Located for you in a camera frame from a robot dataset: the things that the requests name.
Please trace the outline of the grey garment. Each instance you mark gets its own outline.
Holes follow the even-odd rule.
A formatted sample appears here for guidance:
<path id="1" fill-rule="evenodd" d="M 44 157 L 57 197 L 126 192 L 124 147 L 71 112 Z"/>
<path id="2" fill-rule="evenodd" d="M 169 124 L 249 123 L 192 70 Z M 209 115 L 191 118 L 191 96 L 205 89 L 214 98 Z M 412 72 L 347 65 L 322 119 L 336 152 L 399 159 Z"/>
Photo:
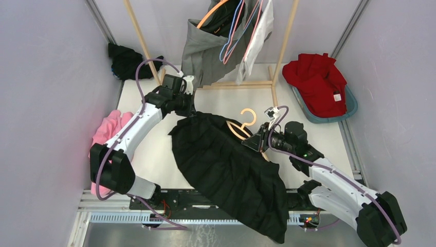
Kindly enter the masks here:
<path id="1" fill-rule="evenodd" d="M 211 1 L 209 10 L 218 2 Z M 257 1 L 228 1 L 200 29 L 200 20 L 188 20 L 181 68 L 197 79 L 195 88 L 211 85 L 240 67 L 257 15 Z"/>

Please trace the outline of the orange plastic hanger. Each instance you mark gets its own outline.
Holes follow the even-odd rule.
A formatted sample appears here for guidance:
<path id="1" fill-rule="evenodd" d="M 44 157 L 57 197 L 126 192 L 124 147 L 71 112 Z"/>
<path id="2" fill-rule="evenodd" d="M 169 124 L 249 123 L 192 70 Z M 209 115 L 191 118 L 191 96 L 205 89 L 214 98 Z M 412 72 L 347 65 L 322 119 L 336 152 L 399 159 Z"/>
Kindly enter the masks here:
<path id="1" fill-rule="evenodd" d="M 200 20 L 200 22 L 197 24 L 197 29 L 200 29 L 203 24 L 206 22 L 207 19 L 209 19 L 222 5 L 227 3 L 229 0 L 220 0 L 215 6 L 213 6 L 206 14 L 205 16 Z"/>

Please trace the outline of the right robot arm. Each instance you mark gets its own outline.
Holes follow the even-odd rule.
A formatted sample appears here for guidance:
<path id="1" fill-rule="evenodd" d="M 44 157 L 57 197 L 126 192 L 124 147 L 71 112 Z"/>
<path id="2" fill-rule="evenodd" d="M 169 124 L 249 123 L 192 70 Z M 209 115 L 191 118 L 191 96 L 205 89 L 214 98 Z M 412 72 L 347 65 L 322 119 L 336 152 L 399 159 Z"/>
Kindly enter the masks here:
<path id="1" fill-rule="evenodd" d="M 402 243 L 407 225 L 397 198 L 342 172 L 308 143 L 302 123 L 290 121 L 283 131 L 264 123 L 242 144 L 256 152 L 270 149 L 286 154 L 292 166 L 310 178 L 298 188 L 297 204 L 301 209 L 316 207 L 329 212 L 353 228 L 366 246 Z"/>

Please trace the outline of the wooden clothes rack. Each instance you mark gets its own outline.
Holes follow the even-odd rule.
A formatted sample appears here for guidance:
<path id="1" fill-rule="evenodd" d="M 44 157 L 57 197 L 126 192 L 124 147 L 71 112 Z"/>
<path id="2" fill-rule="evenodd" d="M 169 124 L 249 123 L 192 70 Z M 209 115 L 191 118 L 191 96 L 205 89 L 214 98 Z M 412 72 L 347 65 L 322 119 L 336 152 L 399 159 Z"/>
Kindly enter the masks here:
<path id="1" fill-rule="evenodd" d="M 273 105 L 277 106 L 278 105 L 278 98 L 277 98 L 277 92 L 276 92 L 276 84 L 278 81 L 280 66 L 282 64 L 284 54 L 285 54 L 285 51 L 287 48 L 289 35 L 291 33 L 291 30 L 292 30 L 292 26 L 293 26 L 293 22 L 294 22 L 294 19 L 296 16 L 299 2 L 300 2 L 299 0 L 293 1 L 292 8 L 291 8 L 289 18 L 287 21 L 287 27 L 286 27 L 286 30 L 284 32 L 284 37 L 283 37 L 283 41 L 282 41 L 280 55 L 279 55 L 278 61 L 277 61 L 276 66 L 275 66 L 275 70 L 273 70 L 272 66 L 268 67 L 269 80 L 244 81 L 240 85 L 237 85 L 236 82 L 234 82 L 234 81 L 221 81 L 221 82 L 212 83 L 211 85 L 203 86 L 202 89 L 203 90 L 270 89 L 271 95 L 272 95 L 272 100 L 273 100 Z M 156 67 L 153 64 L 153 58 L 149 54 L 146 41 L 143 37 L 142 31 L 141 31 L 140 26 L 138 24 L 138 21 L 136 19 L 133 7 L 132 7 L 130 1 L 124 1 L 123 3 L 124 3 L 125 8 L 128 12 L 128 15 L 130 16 L 130 19 L 132 21 L 132 24 L 133 24 L 133 27 L 136 31 L 136 34 L 139 38 L 139 42 L 140 42 L 140 45 L 141 45 L 142 50 L 144 52 L 144 55 L 148 59 L 149 67 L 151 69 L 153 79 L 155 80 L 155 84 L 161 85 L 161 79 L 166 74 L 166 70 L 162 69 L 160 74 L 158 74 Z"/>

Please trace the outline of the pink wire hanger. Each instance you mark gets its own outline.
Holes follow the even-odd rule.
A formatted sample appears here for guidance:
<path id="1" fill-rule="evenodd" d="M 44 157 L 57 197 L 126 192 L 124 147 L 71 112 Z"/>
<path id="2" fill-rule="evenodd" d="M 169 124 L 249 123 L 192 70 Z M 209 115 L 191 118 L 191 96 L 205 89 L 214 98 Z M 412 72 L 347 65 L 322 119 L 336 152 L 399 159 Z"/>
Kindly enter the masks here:
<path id="1" fill-rule="evenodd" d="M 261 0 L 261 1 L 257 1 L 258 15 L 257 15 L 256 22 L 255 22 L 255 25 L 254 25 L 254 27 L 253 27 L 253 31 L 252 31 L 252 34 L 251 34 L 251 37 L 250 37 L 250 40 L 249 40 L 249 43 L 248 43 L 247 49 L 246 49 L 246 51 L 245 51 L 245 53 L 244 53 L 244 57 L 243 57 L 242 61 L 245 61 L 245 60 L 246 60 L 246 57 L 247 57 L 248 51 L 250 50 L 250 47 L 251 47 L 252 40 L 253 40 L 253 38 L 254 38 L 254 36 L 255 36 L 255 31 L 256 31 L 256 28 L 257 28 L 257 26 L 258 26 L 258 22 L 259 22 L 259 19 L 260 19 L 260 17 L 261 17 L 261 13 L 262 13 L 262 5 L 263 5 L 263 2 L 264 2 L 263 0 Z"/>

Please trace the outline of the wooden hanger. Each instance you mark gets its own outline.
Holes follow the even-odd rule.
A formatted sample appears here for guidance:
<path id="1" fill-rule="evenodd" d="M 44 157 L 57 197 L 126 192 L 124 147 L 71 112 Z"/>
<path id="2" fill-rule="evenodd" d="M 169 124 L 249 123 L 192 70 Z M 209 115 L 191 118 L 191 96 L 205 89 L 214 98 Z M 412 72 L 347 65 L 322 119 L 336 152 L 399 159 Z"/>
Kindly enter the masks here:
<path id="1" fill-rule="evenodd" d="M 230 132 L 236 136 L 237 138 L 239 138 L 240 140 L 246 140 L 249 137 L 252 136 L 252 134 L 249 134 L 248 131 L 245 129 L 246 127 L 249 126 L 253 126 L 256 121 L 257 121 L 257 115 L 255 113 L 255 111 L 251 108 L 244 108 L 240 114 L 243 115 L 245 112 L 249 112 L 251 113 L 251 115 L 253 116 L 253 119 L 251 122 L 244 122 L 240 125 L 236 124 L 235 122 L 226 121 L 227 127 L 229 128 Z"/>

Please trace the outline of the white skirt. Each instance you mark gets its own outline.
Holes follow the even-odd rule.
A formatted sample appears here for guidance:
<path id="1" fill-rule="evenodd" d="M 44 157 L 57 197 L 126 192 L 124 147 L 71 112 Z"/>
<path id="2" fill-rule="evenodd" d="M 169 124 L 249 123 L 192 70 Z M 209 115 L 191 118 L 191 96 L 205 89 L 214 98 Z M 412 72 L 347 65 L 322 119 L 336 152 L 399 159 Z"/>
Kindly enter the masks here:
<path id="1" fill-rule="evenodd" d="M 241 61 L 235 83 L 241 85 L 247 76 L 251 75 L 253 65 L 261 51 L 265 41 L 270 37 L 274 29 L 274 6 L 272 1 L 267 1 L 263 13 L 258 22 L 255 36 L 245 61 Z"/>

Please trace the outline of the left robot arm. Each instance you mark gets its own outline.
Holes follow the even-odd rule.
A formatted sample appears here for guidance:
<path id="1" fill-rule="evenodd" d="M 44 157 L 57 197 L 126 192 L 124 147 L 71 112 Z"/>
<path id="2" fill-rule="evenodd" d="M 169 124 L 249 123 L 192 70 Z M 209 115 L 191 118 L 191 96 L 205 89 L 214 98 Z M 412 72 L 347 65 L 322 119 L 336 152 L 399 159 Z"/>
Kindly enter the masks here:
<path id="1" fill-rule="evenodd" d="M 135 174 L 131 161 L 146 135 L 168 114 L 188 117 L 194 114 L 194 76 L 165 75 L 162 85 L 143 97 L 132 119 L 104 144 L 90 149 L 90 179 L 97 187 L 115 193 L 137 196 L 149 209 L 161 205 L 159 185 Z"/>

